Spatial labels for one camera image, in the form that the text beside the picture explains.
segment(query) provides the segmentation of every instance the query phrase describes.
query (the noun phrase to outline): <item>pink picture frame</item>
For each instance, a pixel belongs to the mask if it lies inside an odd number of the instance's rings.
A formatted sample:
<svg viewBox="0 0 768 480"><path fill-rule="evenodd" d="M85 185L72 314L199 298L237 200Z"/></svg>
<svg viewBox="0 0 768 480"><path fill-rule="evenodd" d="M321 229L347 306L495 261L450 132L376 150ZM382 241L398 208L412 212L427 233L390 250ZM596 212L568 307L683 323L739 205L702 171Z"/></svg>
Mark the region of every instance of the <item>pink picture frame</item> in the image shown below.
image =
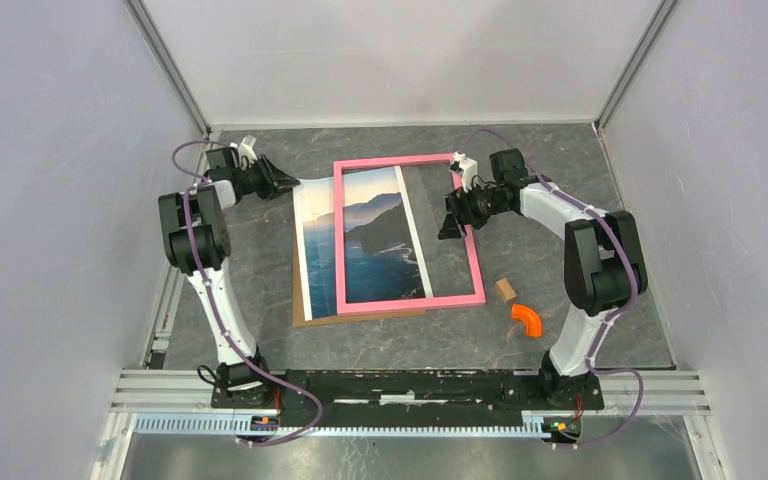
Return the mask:
<svg viewBox="0 0 768 480"><path fill-rule="evenodd" d="M481 279L481 268L478 265L478 253L475 249L475 236L472 228L466 227L467 235L464 238L467 260L469 261L470 276L472 278L473 292L467 295L453 295L448 297L412 298L405 300L385 300L379 302L346 302L346 258L345 258L345 234L343 232L343 172L345 170L357 170L380 167L428 165L433 163L448 164L452 159L451 153L437 153L431 155L413 155L407 157L382 157L366 158L358 160L340 160L334 162L334 260L337 277L337 315L354 315L362 313L387 313L402 312L407 310L428 310L451 307L472 307L484 305L487 298L484 293L484 284ZM455 188L461 186L459 176L452 174Z"/></svg>

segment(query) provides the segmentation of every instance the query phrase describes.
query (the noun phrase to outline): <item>floor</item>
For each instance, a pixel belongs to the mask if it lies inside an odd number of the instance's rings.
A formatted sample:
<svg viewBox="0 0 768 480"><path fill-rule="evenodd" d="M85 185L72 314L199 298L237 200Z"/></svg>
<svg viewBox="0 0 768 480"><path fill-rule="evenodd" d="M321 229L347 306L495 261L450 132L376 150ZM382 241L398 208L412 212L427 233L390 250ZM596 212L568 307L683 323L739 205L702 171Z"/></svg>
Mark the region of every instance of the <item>floor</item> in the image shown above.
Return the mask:
<svg viewBox="0 0 768 480"><path fill-rule="evenodd" d="M585 417L584 437L617 419ZM313 437L250 449L230 437L135 435L123 479L701 478L681 417L639 418L619 437L578 452L516 438Z"/></svg>
<svg viewBox="0 0 768 480"><path fill-rule="evenodd" d="M590 125L500 126L527 158L567 192L616 209L620 202ZM223 132L223 141L257 137L256 150L299 178L332 174L334 160L451 152L469 126ZM467 153L492 178L487 156L504 145L479 135ZM429 193L426 208L439 211L443 197ZM417 204L413 194L411 203ZM487 303L429 311L421 317L294 328L292 310L293 204L254 196L226 211L232 239L232 283L249 328L272 369L285 368L529 368L558 338L569 302L562 282L563 244L548 230L514 214L497 216L475 238ZM650 271L657 279L657 274ZM519 301L542 317L544 335L527 338L510 320L494 283L508 278ZM210 329L192 288L185 284L166 357L166 369L215 365ZM597 364L664 368L670 351L650 293L617 321Z"/></svg>

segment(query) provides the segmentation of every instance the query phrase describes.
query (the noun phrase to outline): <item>landscape photo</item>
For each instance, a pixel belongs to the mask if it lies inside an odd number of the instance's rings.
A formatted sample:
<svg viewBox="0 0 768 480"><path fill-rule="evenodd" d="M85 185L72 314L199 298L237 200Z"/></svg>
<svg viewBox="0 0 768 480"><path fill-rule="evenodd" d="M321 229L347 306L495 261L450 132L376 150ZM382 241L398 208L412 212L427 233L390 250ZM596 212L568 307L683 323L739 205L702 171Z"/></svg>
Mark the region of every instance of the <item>landscape photo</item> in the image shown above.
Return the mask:
<svg viewBox="0 0 768 480"><path fill-rule="evenodd" d="M432 296L398 167L343 177L346 300ZM333 181L303 180L294 192L305 319L337 314Z"/></svg>

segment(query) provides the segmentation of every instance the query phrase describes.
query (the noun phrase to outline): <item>wall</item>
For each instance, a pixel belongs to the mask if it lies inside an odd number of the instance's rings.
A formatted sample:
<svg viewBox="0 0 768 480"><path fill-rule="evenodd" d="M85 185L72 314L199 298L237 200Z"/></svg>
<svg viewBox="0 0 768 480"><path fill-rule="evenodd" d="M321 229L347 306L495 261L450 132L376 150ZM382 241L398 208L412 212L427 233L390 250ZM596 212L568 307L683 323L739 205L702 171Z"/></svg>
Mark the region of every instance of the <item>wall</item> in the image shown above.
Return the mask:
<svg viewBox="0 0 768 480"><path fill-rule="evenodd" d="M658 0L146 0L213 124L589 121Z"/></svg>
<svg viewBox="0 0 768 480"><path fill-rule="evenodd" d="M768 2L681 2L607 147L735 478L768 478Z"/></svg>
<svg viewBox="0 0 768 480"><path fill-rule="evenodd" d="M89 474L149 327L183 112L122 2L0 2L0 478Z"/></svg>

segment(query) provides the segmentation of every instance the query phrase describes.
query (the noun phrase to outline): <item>gray marble surface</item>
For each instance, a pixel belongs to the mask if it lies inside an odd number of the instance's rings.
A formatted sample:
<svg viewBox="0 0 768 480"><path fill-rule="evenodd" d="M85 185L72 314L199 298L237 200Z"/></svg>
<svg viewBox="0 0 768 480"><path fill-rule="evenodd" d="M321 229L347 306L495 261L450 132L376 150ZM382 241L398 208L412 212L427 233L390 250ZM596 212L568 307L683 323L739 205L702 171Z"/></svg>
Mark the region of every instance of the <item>gray marble surface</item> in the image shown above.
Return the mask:
<svg viewBox="0 0 768 480"><path fill-rule="evenodd" d="M500 128L567 192L602 208L619 207L608 166L589 125ZM279 168L299 178L320 178L332 174L335 160L450 152L472 130L469 126L269 130L223 132L220 138L239 141L246 133L253 134L258 153L265 153ZM480 134L467 153L479 160L480 174L492 178L487 156L503 148L494 137ZM438 221L443 206L440 190L445 192L447 186L429 180L429 175L408 172L406 183L415 215L425 212ZM423 205L421 195L414 194L417 188L411 185L425 188L433 204ZM294 328L292 196L271 202L246 197L226 211L226 219L233 242L232 283L246 322L273 369L536 369L543 352L558 338L569 308L562 280L562 242L541 225L509 213L492 218L476 235L486 305L429 311L413 318ZM494 290L496 280L503 277L517 291L518 301L541 315L542 338L525 337L522 326L510 320L509 307ZM657 282L657 278L650 278L650 282ZM215 365L216 350L199 301L186 284L165 368L190 369L201 363ZM649 293L633 312L617 321L597 364L672 364Z"/></svg>

